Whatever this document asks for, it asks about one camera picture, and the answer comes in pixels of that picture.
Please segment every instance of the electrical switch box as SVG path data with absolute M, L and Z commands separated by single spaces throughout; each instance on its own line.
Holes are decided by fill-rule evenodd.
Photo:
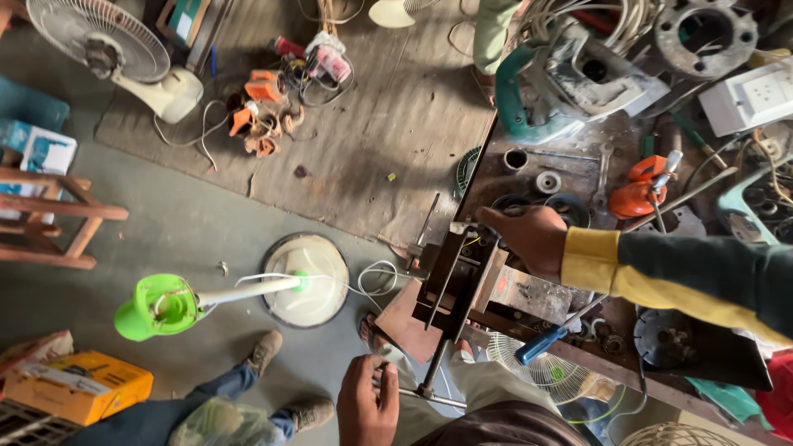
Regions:
M 723 80 L 699 95 L 716 136 L 793 114 L 793 57 Z

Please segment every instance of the work boot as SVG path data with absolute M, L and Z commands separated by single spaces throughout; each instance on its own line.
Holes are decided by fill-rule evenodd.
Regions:
M 251 355 L 246 359 L 256 376 L 261 378 L 264 375 L 264 369 L 267 368 L 273 356 L 281 349 L 281 344 L 283 343 L 284 337 L 276 330 L 262 336 L 262 339 L 253 348 Z
M 317 398 L 304 402 L 298 402 L 287 406 L 284 409 L 292 414 L 292 422 L 295 425 L 295 433 L 301 433 L 309 429 L 318 428 L 336 415 L 333 409 L 333 401 L 327 398 Z

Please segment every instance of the screwdriver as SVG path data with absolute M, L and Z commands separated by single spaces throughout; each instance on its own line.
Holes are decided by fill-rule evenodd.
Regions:
M 540 356 L 540 353 L 544 352 L 550 345 L 554 343 L 555 340 L 561 339 L 567 335 L 567 326 L 575 322 L 581 316 L 584 316 L 586 312 L 591 310 L 595 305 L 599 304 L 600 301 L 604 300 L 608 297 L 608 294 L 602 294 L 598 298 L 592 299 L 592 302 L 589 302 L 584 308 L 578 310 L 577 313 L 572 315 L 570 319 L 565 321 L 564 324 L 561 326 L 559 325 L 551 325 L 546 331 L 540 333 L 538 336 L 535 336 L 534 339 L 526 342 L 521 348 L 515 352 L 515 358 L 518 360 L 520 365 L 526 365 L 534 360 L 537 356 Z

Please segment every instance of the concrete floor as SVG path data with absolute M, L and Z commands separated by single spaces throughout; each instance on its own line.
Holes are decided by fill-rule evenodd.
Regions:
M 131 297 L 136 282 L 150 274 L 181 275 L 196 289 L 233 286 L 240 276 L 260 272 L 264 252 L 290 233 L 310 231 L 333 240 L 347 258 L 352 282 L 377 260 L 396 261 L 385 245 L 94 143 L 94 128 L 112 98 L 113 84 L 96 80 L 34 29 L 20 27 L 3 35 L 0 74 L 71 105 L 63 128 L 79 142 L 71 174 L 90 179 L 91 192 L 101 202 L 130 212 L 127 221 L 106 221 L 98 230 L 86 250 L 98 261 L 92 271 L 0 263 L 0 348 L 70 329 L 77 349 L 95 349 L 151 371 L 152 398 L 164 399 L 172 391 L 184 396 L 226 371 L 248 354 L 261 333 L 279 329 L 284 335 L 281 352 L 240 401 L 272 410 L 312 395 L 335 400 L 350 359 L 367 352 L 356 324 L 374 306 L 363 296 L 350 294 L 342 313 L 317 329 L 280 326 L 254 298 L 220 306 L 185 333 L 142 343 L 118 335 L 113 314 Z M 70 233 L 76 222 L 59 223 Z M 218 267 L 221 260 L 228 264 L 227 278 Z M 440 409 L 455 415 L 448 407 Z M 338 444 L 337 438 L 333 421 L 301 434 L 293 444 Z

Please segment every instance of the person's hand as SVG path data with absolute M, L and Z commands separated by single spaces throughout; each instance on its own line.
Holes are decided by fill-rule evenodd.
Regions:
M 477 220 L 501 234 L 504 243 L 520 257 L 532 275 L 559 279 L 561 258 L 565 254 L 567 225 L 548 206 L 525 206 L 521 217 L 481 207 Z
M 380 398 L 372 378 L 380 378 Z M 337 404 L 339 442 L 344 446 L 389 446 L 397 431 L 397 366 L 380 355 L 357 356 L 347 368 Z

